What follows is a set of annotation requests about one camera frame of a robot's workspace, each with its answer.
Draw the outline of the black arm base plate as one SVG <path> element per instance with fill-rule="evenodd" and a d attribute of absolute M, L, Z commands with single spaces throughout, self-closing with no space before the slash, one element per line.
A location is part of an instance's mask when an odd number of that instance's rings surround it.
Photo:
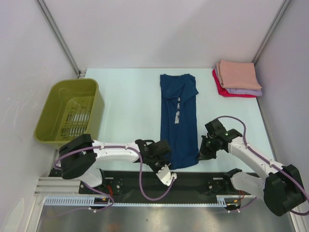
<path fill-rule="evenodd" d="M 244 197 L 247 192 L 231 187 L 224 173 L 177 173 L 172 187 L 153 172 L 104 171 L 103 183 L 91 189 L 80 183 L 80 194 L 111 194 L 117 203 L 215 203 L 217 195 Z"/>

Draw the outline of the dark blue t shirt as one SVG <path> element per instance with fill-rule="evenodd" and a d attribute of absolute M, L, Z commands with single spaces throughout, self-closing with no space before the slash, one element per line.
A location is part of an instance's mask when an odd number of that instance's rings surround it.
<path fill-rule="evenodd" d="M 171 148 L 166 155 L 172 170 L 198 164 L 196 79 L 190 74 L 160 75 L 160 139 Z"/>

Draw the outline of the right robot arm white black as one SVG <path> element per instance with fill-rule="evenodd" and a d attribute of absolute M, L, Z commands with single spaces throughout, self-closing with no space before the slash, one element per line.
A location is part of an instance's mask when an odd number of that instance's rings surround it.
<path fill-rule="evenodd" d="M 249 166 L 256 176 L 241 169 L 233 169 L 225 174 L 223 189 L 228 194 L 242 190 L 264 201 L 276 216 L 291 212 L 307 216 L 308 212 L 295 212 L 294 208 L 309 200 L 299 170 L 294 165 L 283 165 L 252 148 L 247 141 L 244 128 L 227 130 L 216 118 L 205 124 L 207 134 L 202 136 L 199 156 L 204 160 L 216 158 L 220 150 L 233 155 Z"/>

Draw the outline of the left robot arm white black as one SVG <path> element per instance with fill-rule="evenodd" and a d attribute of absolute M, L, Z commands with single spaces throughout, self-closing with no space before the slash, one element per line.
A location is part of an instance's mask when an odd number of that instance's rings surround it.
<path fill-rule="evenodd" d="M 113 144 L 93 140 L 90 134 L 83 134 L 59 149 L 54 168 L 61 171 L 63 179 L 78 179 L 96 193 L 102 193 L 107 187 L 103 169 L 111 161 L 146 164 L 162 184 L 170 186 L 177 178 L 166 158 L 170 152 L 165 140 L 137 139 L 131 143 Z"/>

